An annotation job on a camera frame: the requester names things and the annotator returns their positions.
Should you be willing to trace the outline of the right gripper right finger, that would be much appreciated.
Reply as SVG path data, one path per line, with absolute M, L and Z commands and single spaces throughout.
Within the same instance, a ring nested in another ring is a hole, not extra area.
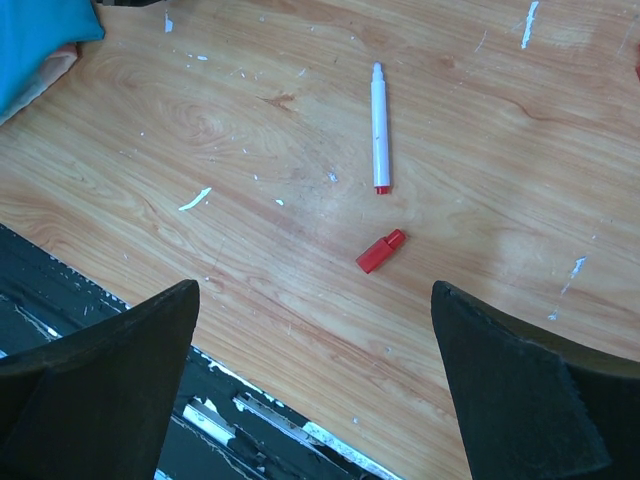
M 636 479 L 639 364 L 445 281 L 431 318 L 475 479 Z

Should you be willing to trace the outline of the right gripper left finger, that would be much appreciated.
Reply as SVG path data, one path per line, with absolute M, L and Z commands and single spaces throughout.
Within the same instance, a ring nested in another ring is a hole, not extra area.
M 4 479 L 151 479 L 200 307 L 195 280 L 1 361 Z

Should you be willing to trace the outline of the red marker cap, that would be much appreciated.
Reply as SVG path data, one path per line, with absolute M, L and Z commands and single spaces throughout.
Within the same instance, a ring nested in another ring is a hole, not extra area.
M 395 229 L 387 236 L 378 239 L 362 253 L 356 259 L 356 264 L 366 274 L 370 274 L 385 263 L 405 240 L 406 234 L 400 229 Z

